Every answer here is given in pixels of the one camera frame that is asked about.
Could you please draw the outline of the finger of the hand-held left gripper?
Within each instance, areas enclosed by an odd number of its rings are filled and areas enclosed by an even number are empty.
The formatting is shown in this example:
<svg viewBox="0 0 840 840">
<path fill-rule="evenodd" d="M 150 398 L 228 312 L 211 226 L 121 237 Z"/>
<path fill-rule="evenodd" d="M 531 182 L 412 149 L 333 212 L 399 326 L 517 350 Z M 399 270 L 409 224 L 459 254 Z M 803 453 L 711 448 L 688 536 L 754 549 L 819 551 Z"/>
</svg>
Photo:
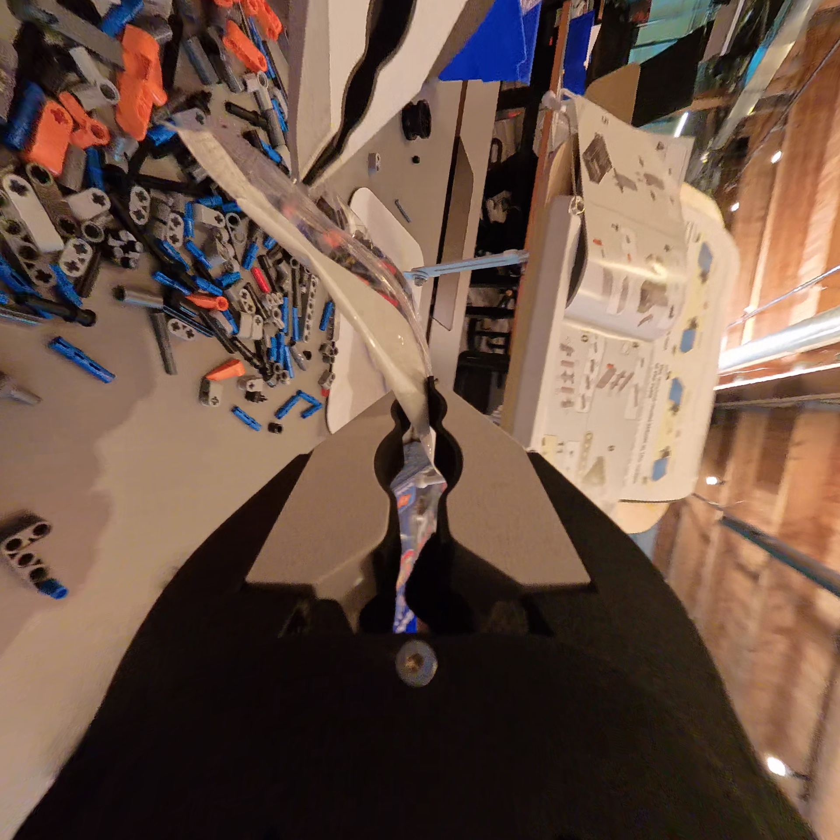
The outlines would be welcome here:
<svg viewBox="0 0 840 840">
<path fill-rule="evenodd" d="M 390 119 L 375 110 L 395 42 L 389 2 L 291 1 L 289 147 L 294 176 L 314 184 L 340 167 Z"/>
<path fill-rule="evenodd" d="M 380 75 L 374 107 L 392 119 L 466 44 L 488 15 L 492 2 L 389 2 L 385 36 L 395 49 Z"/>
</svg>

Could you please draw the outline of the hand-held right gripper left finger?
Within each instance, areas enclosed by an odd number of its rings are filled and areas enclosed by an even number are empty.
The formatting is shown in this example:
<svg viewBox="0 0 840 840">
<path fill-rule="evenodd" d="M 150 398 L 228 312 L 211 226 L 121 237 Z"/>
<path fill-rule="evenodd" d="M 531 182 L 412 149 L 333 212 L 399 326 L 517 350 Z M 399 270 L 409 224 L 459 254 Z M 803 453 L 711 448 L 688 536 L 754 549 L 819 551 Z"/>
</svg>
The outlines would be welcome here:
<svg viewBox="0 0 840 840">
<path fill-rule="evenodd" d="M 246 584 L 336 601 L 352 623 L 391 632 L 402 555 L 392 483 L 406 429 L 387 394 L 316 446 Z"/>
</svg>

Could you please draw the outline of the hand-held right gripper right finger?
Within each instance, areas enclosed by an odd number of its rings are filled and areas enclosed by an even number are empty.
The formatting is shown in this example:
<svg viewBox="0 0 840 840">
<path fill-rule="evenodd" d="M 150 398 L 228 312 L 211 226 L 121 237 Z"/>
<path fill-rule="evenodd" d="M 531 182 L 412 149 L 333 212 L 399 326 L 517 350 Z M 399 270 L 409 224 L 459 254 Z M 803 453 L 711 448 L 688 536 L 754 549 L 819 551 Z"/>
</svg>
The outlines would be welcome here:
<svg viewBox="0 0 840 840">
<path fill-rule="evenodd" d="M 471 632 L 495 604 L 583 591 L 592 578 L 527 450 L 460 396 L 427 384 L 446 488 L 406 602 L 433 632 Z"/>
</svg>

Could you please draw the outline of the blue storage bin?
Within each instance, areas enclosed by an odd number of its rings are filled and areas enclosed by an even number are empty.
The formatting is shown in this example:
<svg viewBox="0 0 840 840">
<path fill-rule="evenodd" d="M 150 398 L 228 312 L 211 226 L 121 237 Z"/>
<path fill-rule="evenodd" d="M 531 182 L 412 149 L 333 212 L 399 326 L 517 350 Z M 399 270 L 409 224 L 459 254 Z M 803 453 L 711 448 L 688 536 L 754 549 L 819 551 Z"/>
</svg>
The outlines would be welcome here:
<svg viewBox="0 0 840 840">
<path fill-rule="evenodd" d="M 441 81 L 505 81 L 528 84 L 538 42 L 544 2 L 496 1 L 465 46 L 433 77 Z M 569 23 L 563 54 L 563 88 L 585 92 L 586 65 L 592 51 L 595 14 Z"/>
</svg>

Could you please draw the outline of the clear bag of small pieces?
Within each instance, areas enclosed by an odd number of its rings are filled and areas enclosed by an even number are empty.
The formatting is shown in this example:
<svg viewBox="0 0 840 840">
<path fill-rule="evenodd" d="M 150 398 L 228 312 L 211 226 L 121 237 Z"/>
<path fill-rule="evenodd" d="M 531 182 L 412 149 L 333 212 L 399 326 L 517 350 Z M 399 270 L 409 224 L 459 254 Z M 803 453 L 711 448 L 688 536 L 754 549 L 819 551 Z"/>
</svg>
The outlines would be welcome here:
<svg viewBox="0 0 840 840">
<path fill-rule="evenodd" d="M 418 468 L 433 488 L 426 513 L 430 524 L 419 544 L 405 551 L 400 525 L 401 562 L 397 577 L 393 630 L 401 634 L 403 612 L 418 616 L 406 602 L 406 583 L 414 563 L 437 526 L 438 502 L 446 483 L 434 465 L 436 433 L 428 418 L 427 384 L 435 384 L 428 347 L 403 273 L 390 271 L 347 231 L 316 207 L 306 189 L 262 164 L 257 152 L 226 129 L 199 129 L 194 119 L 177 127 L 184 145 L 228 195 L 257 224 L 320 279 L 338 312 L 358 333 L 386 386 L 406 418 L 407 434 L 422 450 Z"/>
</svg>

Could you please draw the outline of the pile of small building pieces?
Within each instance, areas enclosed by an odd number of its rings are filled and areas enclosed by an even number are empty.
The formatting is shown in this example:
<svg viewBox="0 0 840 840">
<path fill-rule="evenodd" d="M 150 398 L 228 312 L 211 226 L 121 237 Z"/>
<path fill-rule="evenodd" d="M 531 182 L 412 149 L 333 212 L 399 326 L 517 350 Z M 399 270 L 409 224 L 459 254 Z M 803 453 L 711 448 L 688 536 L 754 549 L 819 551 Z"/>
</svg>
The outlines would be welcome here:
<svg viewBox="0 0 840 840">
<path fill-rule="evenodd" d="M 290 179 L 279 2 L 2 2 L 5 15 L 2 318 L 94 329 L 110 268 L 164 373 L 179 373 L 177 340 L 223 352 L 202 405 L 257 433 L 326 422 L 339 348 L 322 277 L 186 139 L 238 154 L 299 233 L 347 254 Z"/>
</svg>

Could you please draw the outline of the white book stand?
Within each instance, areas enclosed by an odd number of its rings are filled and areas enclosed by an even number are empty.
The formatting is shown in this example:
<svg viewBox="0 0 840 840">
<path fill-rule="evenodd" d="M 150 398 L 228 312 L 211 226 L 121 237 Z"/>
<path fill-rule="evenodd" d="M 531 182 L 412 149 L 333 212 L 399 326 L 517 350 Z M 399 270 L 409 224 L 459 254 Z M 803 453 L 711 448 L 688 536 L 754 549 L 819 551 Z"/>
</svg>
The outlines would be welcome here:
<svg viewBox="0 0 840 840">
<path fill-rule="evenodd" d="M 570 195 L 559 194 L 538 213 L 537 237 L 520 292 L 503 400 L 502 427 L 523 447 L 536 451 L 548 432 L 554 358 L 560 347 L 572 268 L 582 230 L 581 213 Z M 338 356 L 325 409 L 331 434 L 388 392 L 362 337 L 336 315 Z"/>
</svg>

